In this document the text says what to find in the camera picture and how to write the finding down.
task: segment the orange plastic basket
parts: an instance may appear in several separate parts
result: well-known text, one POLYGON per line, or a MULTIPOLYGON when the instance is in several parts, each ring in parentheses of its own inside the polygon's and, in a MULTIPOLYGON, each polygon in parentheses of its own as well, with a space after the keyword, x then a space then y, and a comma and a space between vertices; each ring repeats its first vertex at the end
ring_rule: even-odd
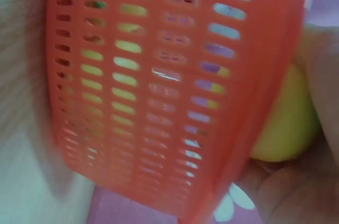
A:
POLYGON ((48 0, 66 164, 180 223, 206 223, 263 128, 304 1, 48 0))

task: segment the white flower pattern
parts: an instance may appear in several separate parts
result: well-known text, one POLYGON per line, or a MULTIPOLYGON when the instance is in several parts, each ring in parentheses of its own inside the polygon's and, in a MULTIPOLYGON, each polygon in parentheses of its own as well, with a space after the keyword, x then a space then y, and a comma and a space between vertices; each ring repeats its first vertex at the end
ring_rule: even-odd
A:
POLYGON ((230 221, 235 213, 235 205, 245 210, 254 210, 253 201, 237 185, 232 184, 229 192, 224 196, 219 207, 214 211, 214 217, 217 222, 230 221))

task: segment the yellow ball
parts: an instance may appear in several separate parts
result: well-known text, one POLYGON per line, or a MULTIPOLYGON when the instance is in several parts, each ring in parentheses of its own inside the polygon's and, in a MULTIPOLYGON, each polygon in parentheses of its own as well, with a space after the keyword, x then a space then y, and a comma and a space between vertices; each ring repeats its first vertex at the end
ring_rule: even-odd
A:
POLYGON ((291 64, 251 157, 267 162, 293 159, 309 147, 319 129, 306 77, 291 64))

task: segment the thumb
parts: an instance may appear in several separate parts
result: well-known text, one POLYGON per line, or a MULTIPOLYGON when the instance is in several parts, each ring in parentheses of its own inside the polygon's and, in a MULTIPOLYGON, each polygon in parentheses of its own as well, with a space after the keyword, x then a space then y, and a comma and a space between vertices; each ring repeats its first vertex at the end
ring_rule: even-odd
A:
POLYGON ((296 62, 307 74, 314 105, 339 164, 339 28, 305 26, 296 62))

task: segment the pink fabric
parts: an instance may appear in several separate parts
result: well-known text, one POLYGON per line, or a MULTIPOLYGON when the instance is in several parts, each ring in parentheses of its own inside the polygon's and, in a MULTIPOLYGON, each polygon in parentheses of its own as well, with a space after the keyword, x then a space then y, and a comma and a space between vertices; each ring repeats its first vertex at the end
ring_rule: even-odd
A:
MULTIPOLYGON (((318 25, 339 26, 338 0, 314 0, 307 21, 318 25)), ((132 202, 109 190, 95 189, 87 224, 176 224, 176 219, 144 205, 132 202)), ((229 222, 210 224, 262 224, 256 210, 245 210, 235 204, 235 214, 229 222)))

